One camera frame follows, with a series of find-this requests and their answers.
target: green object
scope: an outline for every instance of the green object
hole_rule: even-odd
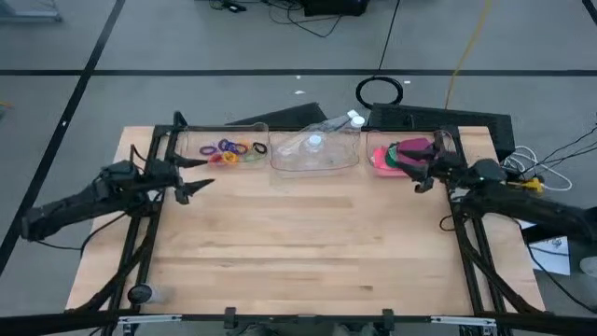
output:
[[[400,143],[398,143],[398,142],[390,144],[390,146],[388,147],[388,150],[385,152],[385,164],[387,164],[389,167],[400,168],[400,167],[398,167],[398,153],[397,153],[399,144]]]

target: white cable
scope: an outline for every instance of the white cable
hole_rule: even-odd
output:
[[[516,150],[519,150],[519,149],[524,149],[524,150],[528,151],[529,155],[522,154],[522,153],[517,153]],[[532,149],[528,148],[527,146],[516,146],[516,150],[509,157],[507,157],[507,158],[504,159],[504,163],[503,163],[504,166],[514,167],[519,172],[524,172],[526,170],[525,165],[520,160],[515,159],[513,157],[523,158],[523,159],[526,159],[526,160],[528,160],[528,161],[530,161],[532,163],[531,167],[532,167],[532,169],[533,169],[534,172],[535,172],[535,168],[537,166],[539,166],[539,167],[545,169],[546,171],[548,171],[548,172],[556,175],[557,177],[561,178],[563,181],[565,181],[568,184],[568,187],[566,187],[566,188],[553,188],[553,187],[547,186],[545,183],[542,183],[543,188],[545,188],[547,190],[551,190],[551,191],[568,191],[568,190],[570,190],[572,188],[572,186],[573,186],[572,181],[570,181],[570,179],[568,177],[566,177],[566,176],[564,176],[564,175],[556,172],[555,170],[547,167],[545,164],[538,164],[539,161],[537,160],[537,156],[536,156],[535,152]]]

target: bottle cap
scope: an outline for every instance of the bottle cap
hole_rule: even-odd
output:
[[[355,128],[363,127],[363,125],[365,125],[365,118],[361,116],[354,117],[351,120],[351,126]]]
[[[309,145],[311,146],[318,146],[321,144],[321,136],[319,135],[311,135],[309,137]]]
[[[348,112],[346,112],[346,114],[348,115],[348,117],[350,117],[351,119],[354,117],[358,117],[358,112],[354,111],[354,110],[350,110]]]
[[[141,304],[149,301],[152,295],[153,290],[151,290],[151,287],[142,284],[131,288],[127,293],[127,298],[132,304]]]

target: floor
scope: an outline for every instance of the floor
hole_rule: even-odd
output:
[[[51,5],[48,0],[8,2],[19,9]],[[48,149],[47,159],[52,150],[57,152],[45,181],[31,185],[30,195],[39,191],[36,203],[88,183],[98,167],[112,160],[123,127],[165,123],[175,110],[183,111],[190,123],[206,125],[309,102],[318,102],[329,117],[353,108],[365,111],[354,88],[379,64],[396,0],[371,0],[363,16],[342,18],[328,38],[273,23],[263,4],[246,4],[246,12],[233,14],[193,0],[55,3],[61,23],[0,24],[0,101],[14,106],[0,119],[0,143],[5,144],[0,147],[5,158],[0,164],[0,217],[5,219],[0,238],[52,135],[52,144],[60,146]],[[480,1],[400,1],[382,69],[410,82],[404,84],[403,104],[443,106],[451,70],[481,8]],[[279,9],[271,15],[285,19]],[[293,15],[300,19],[300,13]],[[580,0],[493,1],[464,76],[456,81],[451,108],[509,114],[517,145],[535,149],[539,157],[587,132],[597,121],[593,20]],[[324,33],[332,23],[312,22],[309,27]],[[390,89],[377,84],[366,87],[364,96],[373,102],[394,98]],[[593,152],[560,165],[574,187],[549,196],[594,206],[597,180],[591,173],[596,159]],[[89,223],[73,226],[51,242],[82,241],[89,229]],[[0,315],[60,312],[76,268],[76,253],[18,241],[0,277]],[[587,303],[597,304],[597,279],[580,273],[574,262],[573,270],[572,276],[557,278]],[[587,314],[544,274],[536,276],[551,311]],[[220,327],[161,325],[143,327],[139,335],[220,335]],[[436,333],[456,330],[408,325],[397,334]]]

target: metal frame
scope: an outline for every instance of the metal frame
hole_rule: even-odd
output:
[[[452,134],[457,152],[465,160],[463,145],[456,127],[442,128]],[[272,128],[271,131],[298,131],[299,128]],[[364,128],[364,132],[371,131],[371,128]],[[405,132],[404,129],[396,127],[375,128],[383,132]],[[205,131],[231,131],[228,127],[201,127],[188,126],[179,112],[174,114],[174,125],[158,125],[154,128],[151,145],[147,159],[156,159],[158,149],[164,136],[168,136],[165,160],[169,160],[174,154],[178,135],[181,132],[205,132]],[[419,132],[418,129],[407,132]],[[447,195],[450,199],[451,189],[447,186]],[[145,315],[140,313],[138,305],[131,305],[128,309],[120,309],[121,298],[124,290],[126,277],[131,269],[138,263],[139,269],[136,277],[136,284],[144,283],[147,279],[153,245],[156,240],[158,226],[160,224],[160,211],[163,205],[163,196],[158,200],[156,212],[149,218],[146,237],[141,245],[135,250],[134,242],[139,233],[141,225],[140,217],[132,217],[129,230],[124,242],[122,255],[118,267],[118,273],[108,284],[96,294],[90,302],[83,306],[67,311],[63,314],[54,315],[32,315],[17,317],[0,317],[0,329],[7,334],[39,334],[40,327],[43,332],[61,332],[73,329],[87,329],[103,327],[102,335],[109,336],[116,325],[123,326],[125,335],[133,335],[141,323],[164,322],[164,321],[223,321],[224,328],[232,329],[239,324],[270,322],[270,323],[322,323],[322,322],[344,322],[344,323],[375,323],[388,333],[392,332],[395,323],[442,323],[471,326],[469,331],[474,335],[486,333],[487,328],[497,328],[498,335],[510,336],[510,329],[525,329],[531,331],[548,332],[562,335],[590,334],[597,329],[597,319],[586,317],[556,316],[534,310],[533,307],[516,297],[515,292],[507,283],[495,273],[493,259],[487,236],[483,228],[482,220],[472,219],[472,230],[478,243],[478,255],[471,254],[472,244],[467,237],[467,229],[462,214],[458,211],[457,203],[450,200],[451,212],[454,219],[456,239],[461,251],[465,280],[468,287],[472,316],[431,316],[431,315],[395,315],[391,309],[383,309],[379,315],[237,315],[236,308],[227,308],[222,315]],[[479,280],[475,272],[478,267],[486,276],[494,311],[486,311],[479,291]],[[516,297],[511,302],[518,307],[518,314],[507,313],[504,297],[509,292],[509,297]],[[101,305],[109,297],[109,304],[106,311],[99,311]]]
[[[0,0],[0,22],[60,22],[62,17],[56,10],[18,11],[5,0]]]

